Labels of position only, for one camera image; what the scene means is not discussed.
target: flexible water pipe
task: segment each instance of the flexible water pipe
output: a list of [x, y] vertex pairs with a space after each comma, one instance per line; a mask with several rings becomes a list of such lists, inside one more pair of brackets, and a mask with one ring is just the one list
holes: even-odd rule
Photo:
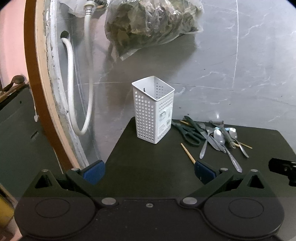
[[67, 48], [68, 54], [68, 106], [69, 106], [69, 116], [72, 128], [76, 135], [82, 136], [86, 133], [89, 122], [91, 120], [91, 113], [93, 107], [93, 98], [94, 98], [94, 82], [93, 82], [93, 59], [91, 54], [91, 43], [90, 43], [90, 20], [91, 20], [91, 11], [95, 7], [93, 0], [86, 1], [85, 7], [85, 17], [84, 17], [84, 39], [85, 39], [85, 48], [86, 48], [86, 58], [89, 68], [89, 102], [87, 106], [87, 113], [84, 125], [82, 130], [79, 129], [74, 108], [74, 54], [73, 47], [69, 39], [61, 38], [63, 43]]

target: screw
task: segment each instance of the screw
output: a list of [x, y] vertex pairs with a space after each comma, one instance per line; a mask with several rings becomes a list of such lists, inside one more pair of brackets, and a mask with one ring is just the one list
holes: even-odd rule
[[102, 204], [105, 205], [114, 205], [116, 203], [116, 199], [112, 197], [105, 197], [102, 199]]
[[153, 207], [153, 204], [152, 203], [147, 203], [146, 207]]
[[185, 203], [185, 204], [187, 204], [187, 205], [194, 205], [194, 204], [197, 203], [197, 200], [196, 200], [196, 198], [194, 198], [194, 197], [185, 197], [185, 198], [183, 199], [183, 203]]

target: scissors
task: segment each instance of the scissors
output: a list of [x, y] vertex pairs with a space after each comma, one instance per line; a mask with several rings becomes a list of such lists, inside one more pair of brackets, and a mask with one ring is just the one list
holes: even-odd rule
[[201, 141], [205, 140], [202, 135], [195, 131], [195, 128], [187, 127], [173, 121], [172, 125], [181, 132], [184, 140], [193, 146], [199, 146]]

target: plastic bag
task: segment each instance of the plastic bag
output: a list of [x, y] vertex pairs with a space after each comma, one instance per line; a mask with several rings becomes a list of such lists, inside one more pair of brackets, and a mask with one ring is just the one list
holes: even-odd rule
[[203, 12], [200, 0], [113, 0], [105, 33], [124, 60], [138, 49], [201, 32], [198, 20]]
[[69, 7], [69, 13], [75, 15], [79, 18], [84, 18], [85, 10], [84, 5], [86, 4], [86, 0], [59, 0], [60, 3], [64, 3]]

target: brown wooden trim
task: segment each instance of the brown wooden trim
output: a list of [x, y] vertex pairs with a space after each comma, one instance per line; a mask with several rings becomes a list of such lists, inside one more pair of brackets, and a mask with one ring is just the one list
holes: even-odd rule
[[54, 123], [52, 122], [50, 113], [48, 111], [46, 99], [44, 96], [37, 54], [35, 44], [35, 11], [37, 0], [27, 0], [24, 16], [24, 44], [25, 44], [25, 57], [29, 76], [29, 82], [34, 96], [36, 110], [38, 112], [40, 122], [44, 128], [45, 135], [55, 150], [60, 164], [64, 170], [69, 170], [73, 166], [63, 148], [59, 136], [55, 130]]

